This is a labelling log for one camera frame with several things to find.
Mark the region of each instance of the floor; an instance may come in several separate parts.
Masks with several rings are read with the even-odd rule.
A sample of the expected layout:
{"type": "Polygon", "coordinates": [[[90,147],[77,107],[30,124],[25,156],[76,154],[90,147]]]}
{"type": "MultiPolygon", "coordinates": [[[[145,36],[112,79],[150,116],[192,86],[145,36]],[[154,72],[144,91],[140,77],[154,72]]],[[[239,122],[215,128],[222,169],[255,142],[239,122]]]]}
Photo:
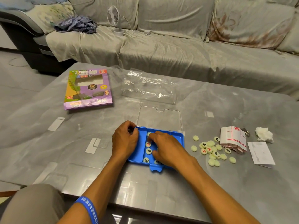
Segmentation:
{"type": "MultiPolygon", "coordinates": [[[[56,78],[33,70],[21,54],[2,51],[0,77],[0,125],[56,78]]],[[[0,192],[18,189],[17,185],[0,181],[0,192]]]]}

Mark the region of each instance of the person's right hand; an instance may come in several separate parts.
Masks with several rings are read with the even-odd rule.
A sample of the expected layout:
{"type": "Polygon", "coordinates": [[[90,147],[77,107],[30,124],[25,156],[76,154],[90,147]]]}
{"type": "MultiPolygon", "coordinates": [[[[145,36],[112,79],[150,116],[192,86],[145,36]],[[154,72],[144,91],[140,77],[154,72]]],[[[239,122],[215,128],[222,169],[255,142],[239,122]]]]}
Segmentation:
{"type": "Polygon", "coordinates": [[[152,151],[153,157],[176,170],[178,165],[184,163],[190,157],[178,140],[167,133],[156,131],[155,133],[151,133],[147,140],[148,142],[154,141],[158,147],[157,151],[152,151]]]}

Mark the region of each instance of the hand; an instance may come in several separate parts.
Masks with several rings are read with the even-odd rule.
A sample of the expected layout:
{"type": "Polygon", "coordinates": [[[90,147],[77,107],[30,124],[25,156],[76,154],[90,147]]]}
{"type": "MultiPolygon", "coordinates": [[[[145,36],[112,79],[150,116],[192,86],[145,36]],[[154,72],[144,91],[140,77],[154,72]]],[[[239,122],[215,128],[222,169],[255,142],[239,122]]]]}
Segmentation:
{"type": "Polygon", "coordinates": [[[154,141],[158,147],[158,150],[153,150],[153,157],[161,163],[173,167],[178,170],[178,166],[185,161],[188,162],[190,155],[182,147],[182,145],[167,133],[156,131],[151,133],[148,138],[148,142],[154,141]]]}
{"type": "Polygon", "coordinates": [[[136,124],[127,120],[115,130],[112,136],[112,157],[118,157],[126,161],[134,152],[139,132],[135,128],[133,134],[130,135],[128,132],[129,127],[135,128],[136,124]]]}

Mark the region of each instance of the sofa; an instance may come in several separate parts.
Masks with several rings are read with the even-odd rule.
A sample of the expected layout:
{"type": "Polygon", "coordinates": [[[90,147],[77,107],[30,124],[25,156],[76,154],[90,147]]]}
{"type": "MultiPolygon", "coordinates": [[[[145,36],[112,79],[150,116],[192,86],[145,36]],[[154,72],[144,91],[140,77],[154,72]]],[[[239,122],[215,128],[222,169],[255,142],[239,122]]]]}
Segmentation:
{"type": "Polygon", "coordinates": [[[0,23],[29,65],[61,74],[75,62],[287,94],[299,100],[299,0],[68,0],[28,12],[0,9],[0,23]],[[125,35],[115,36],[115,5],[125,35]],[[60,33],[70,15],[96,33],[60,33]]]}

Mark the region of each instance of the khaki pants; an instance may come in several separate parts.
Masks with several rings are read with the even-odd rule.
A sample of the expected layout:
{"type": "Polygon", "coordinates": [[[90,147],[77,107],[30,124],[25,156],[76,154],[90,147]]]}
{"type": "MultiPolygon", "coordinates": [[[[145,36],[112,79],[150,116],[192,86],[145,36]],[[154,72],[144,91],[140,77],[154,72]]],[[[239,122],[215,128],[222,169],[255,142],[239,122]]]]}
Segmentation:
{"type": "Polygon", "coordinates": [[[33,184],[13,196],[0,224],[55,224],[65,209],[60,193],[53,186],[33,184]]]}

